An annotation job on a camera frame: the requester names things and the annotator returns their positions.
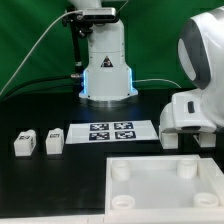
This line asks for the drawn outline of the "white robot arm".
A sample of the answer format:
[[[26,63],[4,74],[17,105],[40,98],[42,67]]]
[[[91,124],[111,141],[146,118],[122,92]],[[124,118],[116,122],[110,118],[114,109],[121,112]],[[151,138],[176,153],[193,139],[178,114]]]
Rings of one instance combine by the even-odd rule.
[[[121,101],[137,94],[124,56],[124,27],[105,0],[69,0],[74,20],[88,35],[89,64],[80,97]],[[178,40],[181,67],[196,86],[176,93],[160,115],[159,133],[209,132],[224,128],[224,6],[190,18]]]

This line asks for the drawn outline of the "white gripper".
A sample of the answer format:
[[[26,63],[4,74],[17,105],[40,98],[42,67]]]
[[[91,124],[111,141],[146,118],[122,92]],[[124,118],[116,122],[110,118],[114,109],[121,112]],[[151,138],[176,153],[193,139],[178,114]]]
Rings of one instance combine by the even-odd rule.
[[[182,133],[217,133],[224,132],[224,127],[220,126],[184,126],[181,127],[180,132]]]

